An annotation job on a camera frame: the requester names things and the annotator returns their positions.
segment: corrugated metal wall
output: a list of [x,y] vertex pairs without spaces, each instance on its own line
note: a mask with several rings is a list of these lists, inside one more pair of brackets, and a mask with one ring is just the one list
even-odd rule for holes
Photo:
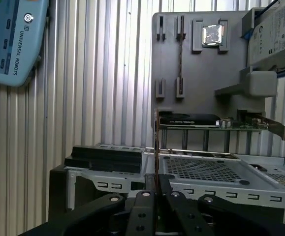
[[[245,10],[268,4],[267,0],[50,2],[43,61],[35,78],[26,88],[0,86],[0,236],[15,236],[47,220],[49,170],[61,164],[73,145],[152,145],[154,13]],[[285,124],[285,79],[279,80],[277,98],[267,100],[267,114]],[[196,136],[190,132],[189,148],[197,147]],[[214,150],[219,149],[218,138],[211,135]],[[254,134],[253,141],[252,153],[285,155],[285,142],[269,133]],[[242,139],[233,138],[232,151],[240,152],[238,143],[244,145]],[[180,147],[180,142],[169,140],[169,145]]]

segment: gray wall-mounted holder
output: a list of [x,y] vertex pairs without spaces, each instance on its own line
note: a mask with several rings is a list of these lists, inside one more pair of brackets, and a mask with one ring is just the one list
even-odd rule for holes
[[[248,42],[241,38],[242,18],[247,11],[157,13],[152,32],[152,111],[170,108],[175,113],[206,113],[221,118],[237,117],[237,110],[264,111],[265,98],[244,95],[216,99],[215,90],[240,83],[240,70],[247,65]],[[159,16],[165,25],[165,40],[158,41]],[[179,22],[183,16],[183,98],[177,96],[180,72]],[[203,47],[202,28],[224,25],[222,45]],[[165,80],[165,97],[159,99],[157,81]]]
[[242,18],[242,32],[241,37],[249,38],[249,34],[253,32],[254,28],[267,17],[275,7],[269,8],[261,17],[255,20],[255,16],[258,12],[262,11],[264,7],[254,7]]
[[247,97],[274,97],[277,94],[278,79],[275,71],[252,71],[240,83],[215,91],[215,96],[242,94]]

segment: bolt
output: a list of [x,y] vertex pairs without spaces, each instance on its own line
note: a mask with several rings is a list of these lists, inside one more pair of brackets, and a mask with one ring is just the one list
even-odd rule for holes
[[174,196],[174,197],[178,197],[180,194],[176,193],[176,192],[173,192],[171,195]]
[[112,202],[117,202],[119,200],[119,197],[114,197],[110,199]]
[[206,197],[206,198],[205,198],[205,201],[211,203],[211,202],[213,202],[213,199],[212,199],[212,198],[209,198],[209,197]]

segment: black drive tray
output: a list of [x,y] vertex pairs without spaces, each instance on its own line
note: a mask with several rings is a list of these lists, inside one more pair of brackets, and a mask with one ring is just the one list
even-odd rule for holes
[[74,146],[71,156],[64,160],[64,164],[69,167],[126,173],[140,173],[141,163],[141,151],[108,150],[91,146]]

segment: black cable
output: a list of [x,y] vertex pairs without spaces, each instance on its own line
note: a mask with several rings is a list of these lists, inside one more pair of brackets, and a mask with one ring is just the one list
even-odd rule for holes
[[262,14],[264,14],[270,7],[272,7],[276,2],[278,2],[278,0],[273,0],[268,6],[266,6],[261,12],[259,12],[256,16],[255,16],[255,20],[257,18],[259,18]]

